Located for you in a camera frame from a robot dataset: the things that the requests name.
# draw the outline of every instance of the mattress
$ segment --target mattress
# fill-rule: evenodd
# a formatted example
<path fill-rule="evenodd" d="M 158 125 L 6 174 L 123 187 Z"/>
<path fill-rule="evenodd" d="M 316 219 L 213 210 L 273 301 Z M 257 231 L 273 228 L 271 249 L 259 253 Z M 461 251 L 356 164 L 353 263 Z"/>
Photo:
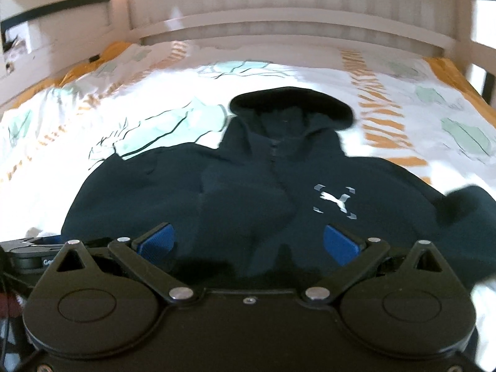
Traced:
<path fill-rule="evenodd" d="M 79 188 L 108 156 L 184 142 L 215 148 L 234 96 L 280 86 L 351 106 L 355 123 L 339 132 L 348 156 L 388 159 L 443 193 L 476 184 L 496 198 L 496 112 L 449 60 L 283 44 L 131 45 L 4 114 L 0 240 L 58 235 Z M 473 293 L 486 370 L 496 367 L 489 286 Z"/>

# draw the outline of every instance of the screw head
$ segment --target screw head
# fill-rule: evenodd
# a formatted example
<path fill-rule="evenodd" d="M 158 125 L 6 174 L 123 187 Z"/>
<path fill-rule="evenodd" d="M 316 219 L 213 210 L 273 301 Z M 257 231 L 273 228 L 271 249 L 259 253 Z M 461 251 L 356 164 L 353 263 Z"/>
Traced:
<path fill-rule="evenodd" d="M 169 296 L 175 300 L 186 300 L 191 299 L 194 295 L 194 292 L 189 287 L 176 287 L 172 288 L 169 291 Z"/>
<path fill-rule="evenodd" d="M 53 370 L 48 365 L 38 365 L 36 372 L 53 372 Z"/>
<path fill-rule="evenodd" d="M 256 304 L 256 298 L 255 297 L 246 297 L 243 299 L 243 303 L 245 305 L 255 305 Z"/>
<path fill-rule="evenodd" d="M 323 300 L 330 297 L 331 291 L 324 287 L 311 287 L 305 291 L 305 295 L 311 300 Z"/>

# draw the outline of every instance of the hoodie sleeve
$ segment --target hoodie sleeve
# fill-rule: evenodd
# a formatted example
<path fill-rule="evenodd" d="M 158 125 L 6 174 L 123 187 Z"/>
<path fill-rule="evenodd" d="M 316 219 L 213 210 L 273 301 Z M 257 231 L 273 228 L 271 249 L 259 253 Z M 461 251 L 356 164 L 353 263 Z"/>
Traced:
<path fill-rule="evenodd" d="M 374 169 L 380 168 L 391 176 L 401 179 L 404 183 L 409 184 L 416 190 L 420 191 L 421 194 L 431 203 L 434 203 L 444 197 L 442 193 L 429 186 L 422 179 L 415 176 L 405 168 L 394 164 L 393 162 L 377 157 L 367 157 L 365 159 L 368 166 L 372 166 Z"/>
<path fill-rule="evenodd" d="M 434 202 L 436 244 L 462 283 L 473 285 L 496 273 L 496 201 L 484 189 L 467 186 Z"/>

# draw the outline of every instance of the zipper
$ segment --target zipper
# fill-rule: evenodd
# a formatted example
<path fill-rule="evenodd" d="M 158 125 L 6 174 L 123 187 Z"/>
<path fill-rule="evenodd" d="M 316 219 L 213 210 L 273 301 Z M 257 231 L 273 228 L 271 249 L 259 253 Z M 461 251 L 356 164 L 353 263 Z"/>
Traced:
<path fill-rule="evenodd" d="M 276 153 L 277 153 L 277 145 L 278 144 L 279 144 L 278 141 L 272 141 L 272 149 L 271 149 L 271 157 L 270 157 L 270 161 L 272 163 L 274 163 L 276 160 Z"/>

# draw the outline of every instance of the white logo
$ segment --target white logo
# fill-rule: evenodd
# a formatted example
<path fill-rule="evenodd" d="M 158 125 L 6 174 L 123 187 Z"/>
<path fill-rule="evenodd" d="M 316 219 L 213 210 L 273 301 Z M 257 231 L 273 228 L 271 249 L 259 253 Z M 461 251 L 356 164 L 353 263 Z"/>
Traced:
<path fill-rule="evenodd" d="M 321 189 L 323 187 L 325 187 L 325 186 L 322 184 L 318 184 L 317 186 L 314 187 L 314 189 L 317 191 L 321 191 Z M 353 189 L 353 187 L 346 187 L 346 188 L 350 191 L 351 194 L 355 194 L 355 189 Z M 332 194 L 326 193 L 325 191 L 321 192 L 321 199 L 322 200 L 332 201 L 333 203 L 336 203 L 336 205 L 339 207 L 339 209 L 345 214 L 348 213 L 348 210 L 346 209 L 346 200 L 348 200 L 349 198 L 350 198 L 350 196 L 348 194 L 342 194 L 341 197 L 339 199 L 337 199 Z M 317 207 L 313 207 L 313 210 L 318 212 L 318 213 L 323 214 L 323 212 L 320 211 Z M 357 216 L 353 213 L 350 213 L 348 218 L 349 219 L 357 219 Z"/>
<path fill-rule="evenodd" d="M 348 210 L 346 209 L 345 203 L 346 203 L 346 200 L 348 200 L 349 198 L 350 198 L 350 196 L 348 194 L 343 194 L 341 196 L 341 198 L 338 200 L 332 194 L 326 193 L 325 191 L 323 191 L 321 193 L 321 199 L 327 200 L 327 201 L 332 201 L 333 203 L 336 203 L 338 205 L 339 209 L 344 213 L 348 213 Z"/>

